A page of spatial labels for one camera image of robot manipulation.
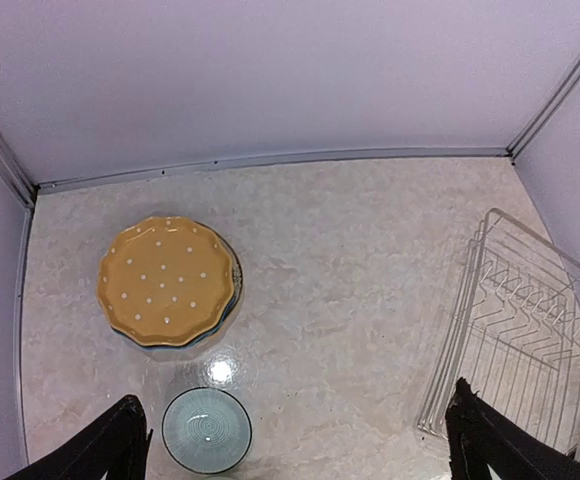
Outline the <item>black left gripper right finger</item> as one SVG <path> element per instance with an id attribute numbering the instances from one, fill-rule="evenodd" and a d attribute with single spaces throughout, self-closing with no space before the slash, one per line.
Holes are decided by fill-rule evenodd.
<path id="1" fill-rule="evenodd" d="M 580 462 L 520 429 L 461 377 L 445 412 L 453 479 L 580 479 Z"/>

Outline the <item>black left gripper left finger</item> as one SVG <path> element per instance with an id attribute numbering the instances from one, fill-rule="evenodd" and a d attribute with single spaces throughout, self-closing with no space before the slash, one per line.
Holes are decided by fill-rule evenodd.
<path id="1" fill-rule="evenodd" d="M 12 479 L 143 479 L 153 432 L 135 395 L 123 396 L 65 444 Z"/>

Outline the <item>white green ceramic bowl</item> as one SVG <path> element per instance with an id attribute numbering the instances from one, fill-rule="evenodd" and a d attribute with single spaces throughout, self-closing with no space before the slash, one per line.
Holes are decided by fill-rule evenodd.
<path id="1" fill-rule="evenodd" d="M 196 474 L 215 475 L 246 457 L 253 429 L 237 398 L 220 389 L 197 387 L 168 404 L 161 435 L 167 452 L 180 466 Z"/>

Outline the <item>right aluminium corner post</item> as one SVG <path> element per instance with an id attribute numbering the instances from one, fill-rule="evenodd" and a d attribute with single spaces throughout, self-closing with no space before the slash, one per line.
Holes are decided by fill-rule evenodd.
<path id="1" fill-rule="evenodd" d="M 524 127 L 518 132 L 513 140 L 505 148 L 506 157 L 512 166 L 528 146 L 541 133 L 544 127 L 555 116 L 569 95 L 580 83 L 580 53 L 575 57 L 564 75 L 557 82 L 548 97 L 543 101 L 540 108 L 533 114 Z"/>

